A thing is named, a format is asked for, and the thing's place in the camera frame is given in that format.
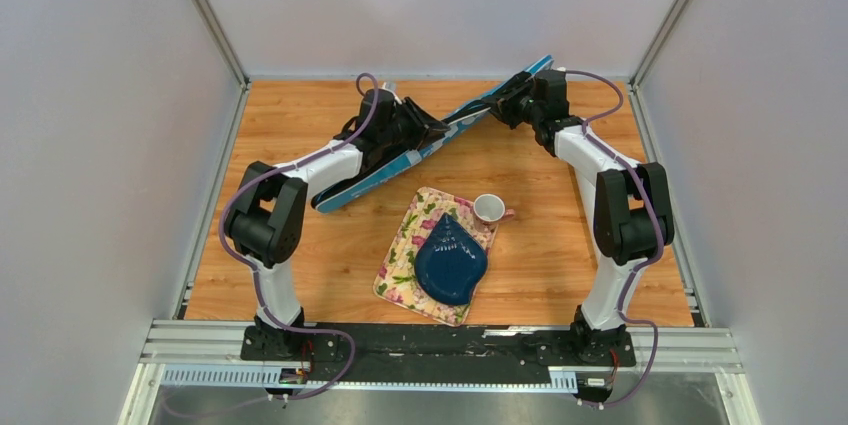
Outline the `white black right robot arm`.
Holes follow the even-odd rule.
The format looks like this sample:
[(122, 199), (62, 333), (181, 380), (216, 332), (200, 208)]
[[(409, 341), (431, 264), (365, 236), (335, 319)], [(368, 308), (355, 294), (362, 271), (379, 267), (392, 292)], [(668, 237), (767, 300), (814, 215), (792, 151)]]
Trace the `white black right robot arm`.
[(575, 312), (570, 349), (580, 362), (593, 364), (620, 344), (635, 322), (627, 315), (633, 289), (675, 231), (664, 167), (615, 151), (594, 133), (591, 119), (572, 114), (568, 74), (520, 72), (485, 101), (510, 128), (530, 125), (536, 142), (575, 171), (597, 273)]

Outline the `blue sport racket bag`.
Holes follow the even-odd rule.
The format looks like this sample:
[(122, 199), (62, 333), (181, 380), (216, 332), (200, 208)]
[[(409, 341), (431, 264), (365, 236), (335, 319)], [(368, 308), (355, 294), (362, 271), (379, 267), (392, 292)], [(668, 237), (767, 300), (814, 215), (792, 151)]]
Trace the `blue sport racket bag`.
[[(551, 69), (553, 63), (553, 57), (546, 55), (517, 74), (536, 75)], [(443, 138), (420, 150), (408, 150), (393, 157), (384, 152), (389, 145), (385, 136), (390, 112), (389, 100), (396, 98), (402, 101), (404, 98), (399, 98), (387, 84), (366, 91), (359, 114), (351, 118), (336, 136), (338, 141), (348, 138), (352, 140), (351, 145), (361, 152), (360, 168), (355, 175), (344, 177), (315, 193), (311, 199), (312, 208), (320, 213), (335, 211), (433, 155), (487, 114), (494, 115), (494, 93), (506, 81), (463, 104), (444, 118), (436, 118), (450, 126)]]

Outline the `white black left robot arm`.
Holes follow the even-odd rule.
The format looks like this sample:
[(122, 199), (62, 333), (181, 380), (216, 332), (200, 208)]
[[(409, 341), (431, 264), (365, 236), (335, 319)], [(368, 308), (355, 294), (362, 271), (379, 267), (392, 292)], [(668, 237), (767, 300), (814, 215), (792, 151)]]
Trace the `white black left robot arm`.
[(219, 223), (225, 251), (249, 267), (258, 300), (242, 354), (291, 360), (304, 350), (304, 311), (294, 292), (291, 259), (308, 207), (339, 198), (351, 201), (388, 179), (398, 159), (422, 157), (453, 133), (455, 116), (436, 119), (411, 98), (385, 88), (363, 93), (359, 112), (327, 145), (305, 157), (272, 166), (250, 164)]

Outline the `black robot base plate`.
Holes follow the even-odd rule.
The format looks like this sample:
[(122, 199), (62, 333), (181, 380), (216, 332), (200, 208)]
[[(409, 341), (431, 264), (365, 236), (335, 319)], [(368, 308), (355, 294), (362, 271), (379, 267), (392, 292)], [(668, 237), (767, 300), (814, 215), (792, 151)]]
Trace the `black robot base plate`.
[(636, 364), (630, 335), (592, 345), (568, 329), (509, 332), (484, 326), (323, 323), (319, 334), (276, 332), (260, 322), (244, 332), (239, 357), (308, 366), (313, 381), (536, 385), (555, 366), (602, 375)]

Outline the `floral ceramic cup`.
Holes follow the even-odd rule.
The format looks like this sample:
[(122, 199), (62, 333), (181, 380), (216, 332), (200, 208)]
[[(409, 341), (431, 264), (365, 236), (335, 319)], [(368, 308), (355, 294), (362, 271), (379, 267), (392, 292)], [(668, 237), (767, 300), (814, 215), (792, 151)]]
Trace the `floral ceramic cup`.
[(516, 212), (508, 208), (501, 197), (494, 194), (479, 195), (472, 203), (475, 224), (495, 230), (500, 224), (512, 220)]

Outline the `floral rectangular tray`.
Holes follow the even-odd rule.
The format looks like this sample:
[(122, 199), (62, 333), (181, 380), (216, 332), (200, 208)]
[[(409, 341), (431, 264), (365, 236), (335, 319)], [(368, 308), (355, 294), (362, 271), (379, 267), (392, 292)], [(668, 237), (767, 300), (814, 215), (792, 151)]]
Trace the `floral rectangular tray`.
[(408, 206), (374, 280), (373, 291), (378, 297), (401, 308), (457, 327), (464, 324), (471, 306), (446, 305), (431, 298), (418, 284), (414, 271), (419, 250), (443, 216), (455, 219), (485, 252), (492, 249), (498, 227), (478, 220), (470, 200), (431, 187), (421, 187)]

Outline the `blue leaf-shaped plate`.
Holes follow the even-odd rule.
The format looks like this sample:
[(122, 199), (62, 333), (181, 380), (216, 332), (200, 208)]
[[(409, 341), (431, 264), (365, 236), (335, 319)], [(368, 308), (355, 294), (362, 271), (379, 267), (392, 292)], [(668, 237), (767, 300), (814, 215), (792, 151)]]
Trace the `blue leaf-shaped plate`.
[(436, 222), (414, 259), (420, 288), (449, 306), (468, 305), (487, 269), (486, 250), (450, 214)]

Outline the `aluminium frame rail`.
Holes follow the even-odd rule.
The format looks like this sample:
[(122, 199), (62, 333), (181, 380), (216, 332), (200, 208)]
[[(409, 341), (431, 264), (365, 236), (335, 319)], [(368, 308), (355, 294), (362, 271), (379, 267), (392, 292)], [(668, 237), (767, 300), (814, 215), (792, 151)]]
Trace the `aluminium frame rail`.
[(615, 358), (580, 359), (564, 326), (341, 324), (355, 344), (312, 339), (303, 358), (244, 360), (248, 325), (239, 321), (157, 320), (140, 361), (159, 365), (168, 385), (338, 389), (539, 391), (570, 393), (616, 376), (620, 388), (652, 374), (741, 374), (731, 333), (721, 328), (630, 329)]

